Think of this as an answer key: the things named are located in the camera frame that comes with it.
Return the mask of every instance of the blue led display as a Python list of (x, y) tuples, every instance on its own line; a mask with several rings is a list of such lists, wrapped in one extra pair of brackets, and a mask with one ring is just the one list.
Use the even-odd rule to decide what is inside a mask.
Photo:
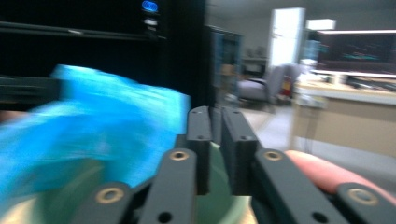
[(150, 12), (157, 12), (157, 10), (158, 10), (158, 5), (156, 3), (150, 2), (150, 1), (144, 1), (142, 3), (142, 7), (146, 11), (150, 11)]

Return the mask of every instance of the light blue fabric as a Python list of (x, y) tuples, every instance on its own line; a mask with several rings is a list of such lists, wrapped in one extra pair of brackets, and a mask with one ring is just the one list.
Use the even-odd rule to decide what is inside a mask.
[(52, 76), (63, 81), (61, 101), (0, 125), (0, 202), (61, 187), (83, 159), (102, 161), (106, 181), (134, 187), (186, 131), (189, 97), (177, 91), (67, 65)]

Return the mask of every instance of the desk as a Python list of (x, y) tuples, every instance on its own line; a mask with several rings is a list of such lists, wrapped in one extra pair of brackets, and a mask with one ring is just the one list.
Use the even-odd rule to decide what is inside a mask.
[[(298, 136), (396, 157), (396, 92), (306, 81), (295, 84), (294, 94), (323, 96), (328, 103), (324, 109), (293, 104), (290, 149)], [(315, 130), (310, 136), (308, 128)]]

